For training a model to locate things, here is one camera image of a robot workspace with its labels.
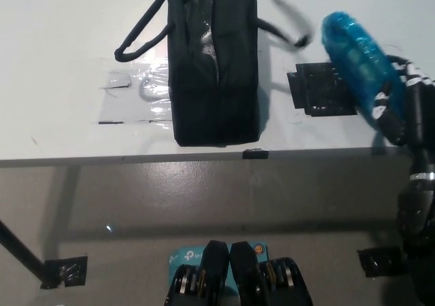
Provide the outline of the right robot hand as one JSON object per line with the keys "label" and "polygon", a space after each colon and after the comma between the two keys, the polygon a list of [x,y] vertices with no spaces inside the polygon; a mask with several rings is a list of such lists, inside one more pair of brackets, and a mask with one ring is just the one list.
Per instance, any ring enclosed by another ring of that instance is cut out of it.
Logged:
{"label": "right robot hand", "polygon": [[405,58],[388,56],[403,87],[402,116],[393,110],[393,88],[385,82],[375,96],[372,117],[395,146],[406,146],[416,167],[434,166],[434,80]]}

